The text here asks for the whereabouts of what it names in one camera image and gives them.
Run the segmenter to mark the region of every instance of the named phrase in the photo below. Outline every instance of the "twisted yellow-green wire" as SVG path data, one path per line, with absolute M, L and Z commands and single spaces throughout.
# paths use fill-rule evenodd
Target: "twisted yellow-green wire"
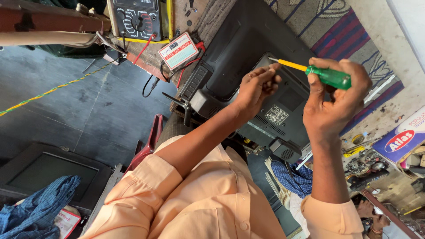
M 44 94 L 41 94 L 41 95 L 37 95 L 36 97 L 31 98 L 31 99 L 29 99 L 29 100 L 22 101 L 21 103 L 19 103 L 19 104 L 15 105 L 15 106 L 13 106 L 13 107 L 10 107 L 9 109 L 7 109 L 7 110 L 5 110 L 5 111 L 0 112 L 0 116 L 3 116 L 3 115 L 4 115 L 4 114 L 6 114 L 7 112 L 11 112 L 11 111 L 13 111 L 13 110 L 15 110 L 16 108 L 18 108 L 18 107 L 20 107 L 20 106 L 23 106 L 24 104 L 26 104 L 26 103 L 28 103 L 28 102 L 31 102 L 31 101 L 36 100 L 36 99 L 39 99 L 39 98 L 41 98 L 41 97 L 43 97 L 43 96 L 45 96 L 45 95 L 48 95 L 48 94 L 52 93 L 53 91 L 55 91 L 55 90 L 57 90 L 57 89 L 59 89 L 59 88 L 65 87 L 65 86 L 67 86 L 67 85 L 69 85 L 69 84 L 72 84 L 72 83 L 75 83 L 75 82 L 78 82 L 78 81 L 80 81 L 80 80 L 82 80 L 82 79 L 86 78 L 86 76 L 89 76 L 89 75 L 91 75 L 91 74 L 94 74 L 94 73 L 96 73 L 96 72 L 98 72 L 98 71 L 100 71 L 100 70 L 104 69 L 105 67 L 107 67 L 107 66 L 108 66 L 109 64 L 111 64 L 112 62 L 109 62 L 108 64 L 106 64 L 106 65 L 102 66 L 100 69 L 97 69 L 97 70 L 95 70 L 95 71 L 93 71 L 93 72 L 91 72 L 91 73 L 88 73 L 88 74 L 84 75 L 83 77 L 81 77 L 81 78 L 79 78 L 79 79 L 76 79 L 76 80 L 70 81 L 70 82 L 68 82 L 68 83 L 66 83 L 66 84 L 63 84 L 63 85 L 57 86 L 57 87 L 55 87 L 55 88 L 53 88 L 53 89 L 49 90 L 48 92 L 46 92 L 46 93 L 44 93 Z

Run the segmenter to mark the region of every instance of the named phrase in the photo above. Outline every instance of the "blue checkered cloth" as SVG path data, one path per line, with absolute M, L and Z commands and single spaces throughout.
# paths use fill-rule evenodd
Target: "blue checkered cloth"
M 289 191 L 296 193 L 300 198 L 305 198 L 312 193 L 313 171 L 311 169 L 303 166 L 296 170 L 298 164 L 290 164 L 294 176 L 292 179 L 282 162 L 272 161 L 271 166 L 279 182 Z
M 0 239 L 58 239 L 54 219 L 71 201 L 80 179 L 60 177 L 18 206 L 4 206 L 0 211 Z

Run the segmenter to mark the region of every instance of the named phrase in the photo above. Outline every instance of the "screwdriver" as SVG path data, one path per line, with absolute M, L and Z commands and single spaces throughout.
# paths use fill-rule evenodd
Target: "screwdriver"
M 348 90 L 351 87 L 351 76 L 344 72 L 332 70 L 329 68 L 328 69 L 318 68 L 314 65 L 303 66 L 303 65 L 295 64 L 289 61 L 275 59 L 272 57 L 269 57 L 269 59 L 272 61 L 277 61 L 278 63 L 282 65 L 286 65 L 286 66 L 298 69 L 300 71 L 304 71 L 306 75 L 308 75 L 311 72 L 315 73 L 319 76 L 319 79 L 321 80 L 321 82 L 327 85 L 333 86 L 337 89 Z

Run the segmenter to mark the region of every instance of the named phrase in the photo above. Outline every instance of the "shirt button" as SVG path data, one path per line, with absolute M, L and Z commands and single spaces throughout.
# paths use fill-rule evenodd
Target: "shirt button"
M 242 230 L 248 229 L 248 225 L 245 222 L 241 223 L 239 226 L 241 227 Z

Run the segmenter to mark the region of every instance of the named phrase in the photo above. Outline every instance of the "sticker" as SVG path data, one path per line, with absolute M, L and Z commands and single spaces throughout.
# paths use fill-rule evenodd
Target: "sticker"
M 272 108 L 267 112 L 265 117 L 272 121 L 277 125 L 281 125 L 281 123 L 288 118 L 289 114 L 283 111 L 283 109 L 273 105 Z
M 187 32 L 158 51 L 167 66 L 173 70 L 198 53 L 198 49 Z

